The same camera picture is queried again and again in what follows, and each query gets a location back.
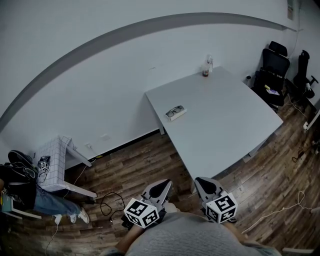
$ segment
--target eyeglasses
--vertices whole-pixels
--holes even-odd
[[[174,107],[173,109],[170,109],[167,113],[165,113],[169,118],[173,117],[175,113],[179,113],[180,111],[184,110],[185,108],[181,105]]]

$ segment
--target table leg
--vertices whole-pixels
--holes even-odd
[[[85,190],[85,189],[83,189],[81,187],[72,185],[72,184],[70,184],[68,182],[64,182],[64,188],[66,188],[67,190],[74,191],[74,192],[77,192],[79,194],[91,197],[91,198],[96,198],[97,197],[96,193],[93,193],[93,192]]]
[[[164,135],[164,134],[165,134],[165,129],[164,129],[164,127],[162,126],[162,124],[159,125],[159,130],[160,130],[160,134],[161,134],[161,135]]]
[[[72,155],[74,158],[78,159],[80,162],[84,163],[86,166],[91,167],[92,163],[90,163],[83,155],[75,151],[69,145],[66,147],[66,150]]]
[[[250,152],[249,152],[249,156],[250,157],[253,157],[256,153],[257,153],[257,151],[261,148],[261,146],[266,142],[266,140],[267,140],[268,138],[266,138],[264,141],[262,141],[258,146],[256,146],[253,150],[251,150]]]
[[[196,189],[194,180],[191,180],[191,189],[190,189],[190,191],[191,191],[191,194],[197,193],[197,189]]]

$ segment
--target chair backrest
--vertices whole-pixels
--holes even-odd
[[[302,50],[301,55],[299,56],[299,66],[298,66],[298,76],[301,79],[305,79],[307,77],[307,68],[308,62],[310,59],[310,55],[307,51]]]
[[[263,68],[284,78],[290,66],[290,61],[285,57],[287,55],[286,47],[272,41],[269,49],[262,51]]]

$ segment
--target power outlet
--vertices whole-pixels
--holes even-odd
[[[55,216],[55,220],[54,220],[55,224],[59,225],[59,223],[62,219],[62,215],[59,214],[59,215],[54,215],[54,216]]]
[[[102,141],[107,141],[107,140],[110,139],[110,136],[105,133],[104,135],[100,136],[100,139],[101,139]]]
[[[91,143],[84,144],[88,149],[92,149]]]

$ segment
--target cable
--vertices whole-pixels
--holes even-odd
[[[38,184],[41,184],[41,183],[44,183],[44,182],[46,181],[46,178],[47,178],[47,174],[48,174],[48,173],[47,173],[46,171],[40,172],[39,175],[38,175],[38,177],[40,178],[42,174],[45,174],[44,180],[41,181],[41,182],[38,182],[37,185],[38,185]]]
[[[83,168],[82,172],[80,173],[80,175],[78,176],[78,178],[76,178],[75,182],[73,183],[76,184],[77,180],[80,178],[80,176],[82,175],[82,173],[85,171],[85,169],[87,168],[87,165]],[[68,192],[64,195],[63,198],[65,198],[68,194],[69,194],[70,190],[68,190]]]
[[[299,201],[299,195],[300,195],[300,193],[303,194],[303,198],[301,199],[301,201]],[[273,212],[271,212],[269,215],[261,217],[261,218],[260,218],[256,223],[254,223],[251,227],[249,227],[249,228],[247,228],[245,231],[243,231],[242,234],[245,233],[245,232],[247,232],[247,231],[250,230],[251,228],[253,228],[253,227],[254,227],[256,224],[258,224],[262,219],[264,219],[264,218],[266,218],[266,217],[269,217],[269,216],[271,216],[272,214],[277,214],[277,213],[280,213],[280,212],[282,212],[282,211],[284,211],[284,210],[289,210],[289,209],[291,209],[292,207],[300,206],[302,209],[312,210],[312,208],[308,208],[308,207],[303,207],[303,206],[301,206],[301,202],[303,201],[304,198],[305,198],[305,193],[304,193],[303,191],[299,191],[299,192],[298,192],[298,203],[296,203],[295,205],[290,206],[289,208],[284,208],[284,207],[283,207],[281,210],[273,211]]]
[[[287,104],[287,103],[285,103],[287,106],[291,106],[291,105],[293,105],[293,104],[295,104],[295,103],[297,103],[297,102],[299,102],[299,101],[301,101],[302,99],[299,99],[299,100],[297,100],[297,101],[295,101],[295,102],[293,102],[293,103],[290,103],[290,104]]]
[[[96,151],[94,151],[94,149],[92,148],[92,146],[91,146],[91,147],[89,147],[89,149],[91,149],[91,151],[95,154],[96,158],[100,158],[100,157],[102,157],[100,154],[97,154],[97,152],[96,152]]]
[[[298,110],[302,115],[304,115],[304,117],[306,118],[306,120],[308,121],[308,118],[306,117],[306,115],[304,114],[304,113],[302,113],[301,111],[300,111],[300,109],[298,109],[292,102],[291,102],[291,104],[292,104],[292,106],[294,106],[294,108],[296,109],[296,110]]]
[[[292,56],[292,54],[295,52],[295,49],[296,49],[296,46],[297,46],[297,41],[298,41],[299,32],[300,32],[300,10],[301,10],[301,6],[302,6],[302,2],[303,2],[303,1],[301,1],[301,4],[300,4],[300,6],[299,6],[299,10],[298,10],[298,31],[296,32],[296,38],[295,38],[294,47],[293,47],[292,52],[291,52],[291,54],[290,54],[290,56],[289,56],[288,59],[291,58],[291,56]]]
[[[115,195],[117,195],[118,197],[121,198],[122,204],[123,204],[123,209],[116,210],[116,211],[114,211],[114,212],[112,213],[112,207],[109,206],[107,203],[104,202],[104,199],[105,199],[107,196],[109,196],[110,194],[115,194]],[[109,218],[109,221],[110,221],[110,222],[112,222],[112,216],[113,216],[116,212],[122,212],[122,211],[126,208],[124,199],[122,198],[121,195],[119,195],[119,194],[116,193],[116,192],[110,192],[110,193],[106,194],[105,196],[103,196],[101,202],[94,202],[94,201],[87,200],[87,201],[84,201],[84,203],[89,204],[89,205],[100,204],[100,210],[101,210],[101,213],[102,213],[103,216],[109,216],[109,215],[112,213],[112,215],[111,215],[110,218]],[[108,214],[105,214],[104,211],[102,210],[102,205],[103,205],[103,204],[104,204],[105,206],[109,207],[110,211],[109,211]]]
[[[46,248],[45,248],[45,251],[44,251],[45,256],[47,256],[47,249],[48,249],[48,246],[50,245],[51,241],[54,239],[54,237],[55,237],[56,233],[58,232],[58,229],[59,229],[59,225],[57,224],[57,225],[56,225],[56,231],[55,231],[54,235],[51,237],[50,242],[48,243],[48,245],[47,245],[47,246],[46,246]]]
[[[294,162],[294,163],[296,163],[296,162],[298,162],[298,160],[305,154],[305,152],[307,152],[309,149],[311,149],[311,147],[312,147],[313,145],[311,144],[305,151],[303,151],[303,150],[299,150],[298,151],[298,156],[297,157],[292,157],[291,159],[292,159],[292,161]]]

